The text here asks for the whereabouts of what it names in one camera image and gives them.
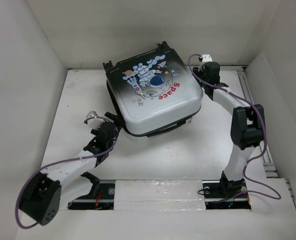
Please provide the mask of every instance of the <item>cartoon sticker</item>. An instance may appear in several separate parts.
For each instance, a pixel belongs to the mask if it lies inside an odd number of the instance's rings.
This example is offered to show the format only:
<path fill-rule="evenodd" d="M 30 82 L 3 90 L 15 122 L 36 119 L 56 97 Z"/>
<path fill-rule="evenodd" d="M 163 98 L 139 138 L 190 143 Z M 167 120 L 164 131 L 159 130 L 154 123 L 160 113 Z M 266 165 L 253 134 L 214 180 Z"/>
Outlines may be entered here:
<path fill-rule="evenodd" d="M 135 94 L 140 96 L 138 105 L 143 106 L 142 100 L 154 98 L 163 99 L 170 95 L 173 86 L 173 72 L 166 66 L 165 55 L 155 56 L 145 64 L 139 63 L 123 72 L 123 79 L 132 86 Z"/>

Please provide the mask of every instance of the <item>box lid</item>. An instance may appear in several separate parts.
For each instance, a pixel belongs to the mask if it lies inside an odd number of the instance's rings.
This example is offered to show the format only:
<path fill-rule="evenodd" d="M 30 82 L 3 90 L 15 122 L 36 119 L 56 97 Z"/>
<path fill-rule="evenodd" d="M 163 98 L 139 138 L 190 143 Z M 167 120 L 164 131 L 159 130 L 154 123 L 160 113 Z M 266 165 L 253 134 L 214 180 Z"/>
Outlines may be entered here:
<path fill-rule="evenodd" d="M 108 84 L 133 135 L 195 114 L 203 91 L 174 49 L 159 47 L 105 66 Z"/>

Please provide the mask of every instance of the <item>white enclosure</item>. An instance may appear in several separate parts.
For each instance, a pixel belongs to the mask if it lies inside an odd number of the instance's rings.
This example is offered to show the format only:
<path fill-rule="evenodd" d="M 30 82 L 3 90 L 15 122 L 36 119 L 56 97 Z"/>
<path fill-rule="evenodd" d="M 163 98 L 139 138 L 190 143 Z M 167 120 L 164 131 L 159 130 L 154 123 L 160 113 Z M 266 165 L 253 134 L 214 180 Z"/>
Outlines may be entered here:
<path fill-rule="evenodd" d="M 247 88 L 241 87 L 241 82 L 245 82 L 239 79 L 244 76 L 243 69 L 232 69 L 238 71 L 222 70 L 221 80 L 235 94 L 241 96 L 245 92 L 249 96 Z M 62 90 L 43 166 L 75 155 L 92 138 L 89 128 L 79 124 L 89 109 L 114 113 L 105 72 L 71 69 Z M 132 240 L 296 239 L 295 205 L 284 179 L 266 178 L 262 162 L 269 162 L 268 156 L 251 163 L 247 174 L 280 191 L 281 200 L 249 194 L 252 210 L 205 210 L 205 200 L 197 190 L 202 180 L 218 179 L 227 165 L 233 148 L 230 125 L 231 115 L 205 97 L 199 113 L 177 130 L 151 138 L 131 138 L 121 131 L 109 158 L 89 170 L 102 180 L 118 179 L 114 210 L 71 211 L 64 207 L 47 226 L 19 229 L 15 240 L 74 240 L 78 235 L 86 239 L 95 235 L 103 240 L 119 236 Z M 253 156 L 259 152 L 256 148 Z M 251 182 L 247 182 L 247 187 L 269 193 L 269 189 Z M 24 214 L 22 222 L 32 223 L 32 219 Z"/>
<path fill-rule="evenodd" d="M 41 164 L 67 68 L 102 68 L 161 41 L 185 62 L 206 53 L 250 64 L 296 203 L 296 0 L 0 0 L 0 239 L 15 238 L 15 199 Z"/>

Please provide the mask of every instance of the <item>robotic arm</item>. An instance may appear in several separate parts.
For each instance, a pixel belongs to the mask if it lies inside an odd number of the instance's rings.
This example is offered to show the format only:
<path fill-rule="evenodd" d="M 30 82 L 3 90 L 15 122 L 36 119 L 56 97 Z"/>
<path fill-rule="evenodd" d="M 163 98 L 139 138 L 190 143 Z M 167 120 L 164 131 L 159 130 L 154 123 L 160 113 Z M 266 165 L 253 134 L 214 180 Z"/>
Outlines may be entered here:
<path fill-rule="evenodd" d="M 95 137 L 88 145 L 77 157 L 62 161 L 65 163 L 56 168 L 43 167 L 24 186 L 17 200 L 18 208 L 38 224 L 48 224 L 61 206 L 80 196 L 96 197 L 99 194 L 100 179 L 87 171 L 109 156 L 121 129 L 114 115 L 107 113 L 106 117 L 90 112 L 85 123 L 93 128 L 91 133 Z"/>
<path fill-rule="evenodd" d="M 229 86 L 220 82 L 220 65 L 212 62 L 210 55 L 205 54 L 199 58 L 201 64 L 193 68 L 193 73 L 198 78 L 208 84 L 198 83 L 204 88 L 205 94 L 214 102 L 220 104 L 227 112 L 232 115 L 231 139 L 233 149 L 230 160 L 223 170 L 220 181 L 217 184 L 207 184 L 207 192 L 210 198 L 227 199 L 234 196 L 242 187 L 245 187 L 243 170 L 247 161 L 250 159 L 255 147 L 260 145 L 264 140 L 262 125 L 257 114 L 244 101 L 238 100 L 231 96 Z M 264 119 L 264 109 L 260 104 L 254 105 Z"/>

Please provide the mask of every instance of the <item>astronaut illustration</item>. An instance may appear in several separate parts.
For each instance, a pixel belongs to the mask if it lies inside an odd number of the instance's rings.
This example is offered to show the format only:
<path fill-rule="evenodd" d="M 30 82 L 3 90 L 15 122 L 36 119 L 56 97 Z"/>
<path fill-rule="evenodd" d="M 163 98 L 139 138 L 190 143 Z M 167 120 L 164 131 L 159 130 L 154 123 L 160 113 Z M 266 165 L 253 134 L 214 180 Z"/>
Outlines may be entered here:
<path fill-rule="evenodd" d="M 135 94 L 142 99 L 153 99 L 167 92 L 173 84 L 172 74 L 169 70 L 161 71 L 166 64 L 165 55 L 155 56 L 147 64 L 139 63 L 132 70 L 123 72 L 123 79 L 134 89 Z"/>
<path fill-rule="evenodd" d="M 164 83 L 162 76 L 155 75 L 161 74 L 162 72 L 160 70 L 149 69 L 148 66 L 142 63 L 139 63 L 138 66 L 134 66 L 133 69 L 138 71 L 139 84 L 142 87 L 150 86 L 152 88 L 158 88 Z"/>

